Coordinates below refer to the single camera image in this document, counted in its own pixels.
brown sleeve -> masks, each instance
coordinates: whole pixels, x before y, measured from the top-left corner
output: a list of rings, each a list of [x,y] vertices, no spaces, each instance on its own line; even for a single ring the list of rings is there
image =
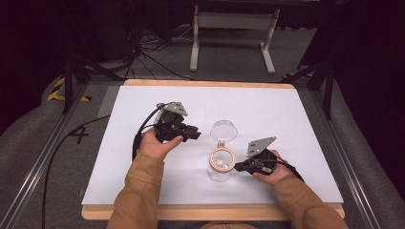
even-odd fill
[[[334,209],[294,175],[288,175],[273,185],[273,191],[296,229],[348,228]]]
[[[114,202],[109,229],[158,227],[157,207],[164,162],[138,154],[125,178],[125,186]]]

white surface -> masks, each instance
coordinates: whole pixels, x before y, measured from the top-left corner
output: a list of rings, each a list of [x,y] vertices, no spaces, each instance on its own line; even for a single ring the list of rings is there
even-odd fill
[[[327,203],[343,199],[294,89],[122,86],[103,137],[83,205],[113,204],[131,164],[134,136],[158,103],[180,101],[184,123],[202,132],[166,158],[160,204],[274,203],[268,185],[247,172],[226,182],[208,177],[208,155],[216,147],[209,135],[218,120],[230,120],[238,136],[226,147],[245,160],[249,141],[277,136],[277,150],[295,166],[307,185]]]

yellow tape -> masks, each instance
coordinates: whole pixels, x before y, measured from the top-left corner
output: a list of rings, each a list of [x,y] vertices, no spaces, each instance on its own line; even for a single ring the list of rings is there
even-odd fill
[[[60,101],[65,101],[65,96],[63,95],[57,95],[59,92],[60,88],[62,85],[65,83],[65,77],[60,76],[59,80],[57,80],[56,84],[53,87],[53,90],[51,91],[51,94],[48,96],[48,100],[60,100]],[[92,101],[91,96],[83,96],[80,101],[82,102],[90,102]]]

white stand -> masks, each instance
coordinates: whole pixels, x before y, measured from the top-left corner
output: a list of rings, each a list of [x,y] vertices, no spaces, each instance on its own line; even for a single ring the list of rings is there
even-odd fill
[[[274,66],[271,61],[268,47],[277,23],[279,10],[273,14],[247,14],[247,13],[220,13],[200,12],[199,6],[194,9],[194,42],[191,52],[190,71],[195,72],[199,60],[199,28],[229,28],[248,30],[267,30],[266,42],[261,42],[263,58],[266,63],[267,72],[274,74]]]

clear glass cup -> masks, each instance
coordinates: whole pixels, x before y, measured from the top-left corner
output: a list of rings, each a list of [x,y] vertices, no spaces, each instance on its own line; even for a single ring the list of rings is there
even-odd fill
[[[235,166],[235,160],[234,153],[225,146],[214,149],[209,155],[209,177],[218,182],[228,180]]]
[[[217,148],[209,155],[208,175],[211,179],[219,182],[226,181],[232,174],[235,166],[235,154],[224,145],[238,135],[238,131],[231,121],[220,120],[214,123],[211,137],[218,142]]]

